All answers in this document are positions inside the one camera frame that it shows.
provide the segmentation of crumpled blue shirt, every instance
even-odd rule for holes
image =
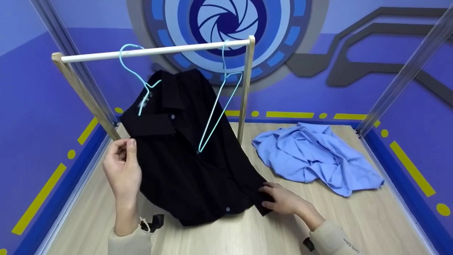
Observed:
[[[264,132],[252,144],[266,166],[291,181],[320,178],[342,196],[384,184],[364,156],[334,134],[329,125],[298,123]]]

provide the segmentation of light blue hanger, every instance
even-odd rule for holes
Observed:
[[[203,135],[201,136],[200,144],[198,145],[198,153],[203,151],[203,149],[206,146],[209,138],[211,138],[212,133],[214,133],[214,130],[216,129],[217,124],[220,122],[220,119],[222,118],[222,116],[223,116],[223,114],[225,112],[225,109],[227,108],[228,104],[230,103],[231,99],[233,98],[233,95],[236,92],[236,90],[239,87],[239,84],[241,83],[241,80],[242,80],[242,72],[236,72],[236,73],[231,73],[231,74],[227,75],[227,64],[225,63],[225,56],[224,56],[225,44],[227,43],[227,41],[228,40],[225,40],[225,43],[222,46],[222,61],[223,61],[223,72],[224,72],[224,74],[223,74],[223,83],[222,83],[222,86],[220,86],[220,90],[219,90],[219,93],[217,94],[216,102],[214,103],[214,106],[212,107],[211,115],[209,115],[209,119],[207,120],[206,127],[204,128]],[[232,74],[241,74],[241,77],[239,78],[239,81],[237,82],[236,87],[233,90],[233,93],[231,93],[231,96],[228,99],[228,102],[226,103],[225,107],[223,108],[223,112],[220,114],[219,119],[217,120],[216,124],[212,128],[211,133],[209,133],[209,135],[207,136],[206,141],[204,142],[204,144],[202,146],[202,142],[203,142],[204,136],[206,135],[207,127],[209,126],[209,123],[211,122],[212,114],[214,113],[214,109],[216,108],[217,102],[219,101],[219,97],[220,97],[220,93],[222,92],[222,88],[225,85],[225,83],[227,82],[227,78],[230,77],[230,75],[232,75]]]
[[[126,70],[128,70],[129,72],[131,72],[133,75],[137,76],[137,78],[143,83],[143,86],[144,86],[145,89],[146,89],[146,95],[143,97],[143,99],[142,99],[142,101],[141,101],[141,103],[140,103],[140,109],[139,109],[139,116],[140,116],[140,115],[141,115],[141,111],[142,111],[142,109],[143,109],[143,105],[144,105],[146,99],[147,99],[148,96],[149,96],[149,89],[150,89],[150,88],[154,88],[154,87],[155,87],[159,82],[161,82],[162,80],[158,80],[156,83],[154,83],[153,86],[151,86],[151,85],[149,85],[146,81],[144,81],[144,80],[140,77],[140,75],[138,75],[136,72],[132,71],[131,69],[127,68],[126,65],[124,65],[123,59],[122,59],[122,56],[121,56],[121,53],[122,53],[122,51],[124,50],[124,48],[129,47],[129,46],[131,46],[131,47],[136,47],[136,48],[140,48],[140,49],[144,49],[144,48],[143,48],[142,46],[140,46],[140,45],[135,45],[135,44],[125,44],[125,45],[124,45],[123,47],[121,47],[121,49],[120,49],[120,62],[121,62],[121,65],[122,65]]]
[[[236,73],[231,73],[231,74],[228,74],[227,75],[227,64],[225,63],[225,55],[224,55],[224,52],[225,52],[225,44],[228,40],[225,40],[225,43],[223,44],[222,46],[222,61],[223,61],[223,83],[222,85],[220,86],[220,89],[219,89],[219,93],[217,94],[217,98],[216,98],[216,101],[214,103],[214,106],[212,107],[212,110],[211,110],[211,114],[209,115],[209,119],[207,120],[207,124],[206,124],[206,127],[204,128],[204,132],[203,132],[203,135],[201,137],[201,141],[198,145],[198,151],[197,153],[200,153],[203,151],[203,149],[205,148],[207,142],[209,141],[209,139],[211,138],[212,134],[214,133],[214,130],[216,129],[217,125],[219,124],[220,122],[220,119],[222,118],[223,114],[225,113],[225,109],[227,108],[227,106],[229,105],[231,99],[233,98],[233,95],[234,93],[236,92],[237,88],[239,87],[239,84],[241,83],[242,81],[242,72],[236,72]],[[154,83],[154,85],[149,85],[146,81],[144,81],[140,75],[138,75],[136,72],[132,71],[131,69],[127,68],[126,65],[124,65],[123,63],[123,59],[122,59],[122,56],[121,56],[121,52],[124,50],[124,48],[126,47],[136,47],[136,48],[140,48],[140,49],[144,49],[142,46],[140,45],[135,45],[135,44],[125,44],[123,47],[121,47],[120,49],[120,62],[121,62],[121,65],[126,69],[128,70],[129,72],[131,72],[133,75],[135,75],[142,83],[143,83],[143,86],[145,87],[146,89],[146,95],[143,97],[141,103],[140,103],[140,110],[139,110],[139,116],[141,115],[141,112],[142,112],[142,109],[143,109],[143,105],[146,101],[146,99],[148,98],[149,96],[149,89],[150,88],[154,88],[159,82],[161,82],[162,80],[158,80],[156,83]],[[224,109],[223,109],[223,112],[221,113],[220,117],[217,119],[217,122],[216,124],[214,125],[214,127],[212,128],[212,131],[209,133],[209,135],[207,136],[207,139],[206,141],[204,142],[204,144],[202,145],[202,142],[203,142],[203,139],[206,135],[206,131],[207,131],[207,128],[209,126],[209,123],[211,122],[211,119],[212,119],[212,114],[214,113],[214,109],[216,108],[216,105],[217,105],[217,102],[219,101],[219,97],[220,97],[220,93],[222,92],[222,89],[223,89],[223,86],[225,86],[225,83],[227,82],[227,79],[228,77],[230,77],[230,75],[233,75],[233,74],[241,74],[241,77],[239,78],[239,81],[237,82],[236,84],[236,87],[234,88],[233,90],[233,93],[231,94],[230,98],[228,99],[228,102],[226,103]]]

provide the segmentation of black shirt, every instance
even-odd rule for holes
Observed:
[[[242,213],[252,205],[261,215],[267,214],[269,210],[261,203],[273,200],[258,191],[265,179],[250,163],[225,115],[197,153],[216,100],[211,84],[196,69],[178,74],[158,71],[148,83],[160,79],[150,89],[141,116],[138,106],[145,90],[120,117],[137,140],[141,192],[184,226]],[[217,103],[205,137],[222,111]]]

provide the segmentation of clothes rack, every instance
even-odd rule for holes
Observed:
[[[246,118],[246,107],[247,107],[247,97],[250,87],[250,78],[251,70],[253,63],[253,53],[255,50],[255,37],[250,35],[246,40],[236,40],[236,41],[227,41],[227,42],[218,42],[218,43],[208,43],[208,44],[191,44],[191,45],[181,45],[181,46],[172,46],[172,47],[162,47],[162,48],[152,48],[152,49],[136,49],[136,50],[126,50],[121,52],[123,58],[127,57],[138,57],[138,56],[147,56],[147,55],[157,55],[157,54],[168,54],[168,53],[177,53],[184,51],[195,51],[195,50],[205,50],[205,49],[218,49],[223,45],[225,47],[236,47],[236,46],[246,46],[246,59],[244,63],[244,78],[242,80],[242,94],[241,94],[241,108],[239,111],[239,127],[237,131],[237,139],[239,143],[242,144],[242,137],[244,135],[244,122]],[[90,94],[85,84],[82,82],[80,77],[74,71],[70,63],[75,62],[85,62],[85,61],[94,61],[94,60],[103,60],[103,59],[116,59],[120,56],[120,52],[104,52],[104,53],[94,53],[94,54],[81,54],[81,55],[72,55],[64,56],[61,52],[52,53],[52,61],[69,82],[71,87],[83,101],[83,103],[88,107],[91,113],[98,120],[100,125],[105,129],[107,134],[112,138],[112,140],[120,139],[120,135],[115,129],[113,123],[111,123],[107,116],[103,113],[99,107],[98,102]]]

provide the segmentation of beige sleeve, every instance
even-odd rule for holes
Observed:
[[[343,230],[331,221],[325,221],[315,231],[310,232],[310,240],[320,255],[363,254],[350,243]]]
[[[113,229],[109,233],[108,255],[151,255],[151,233],[137,227],[134,232],[117,236]]]

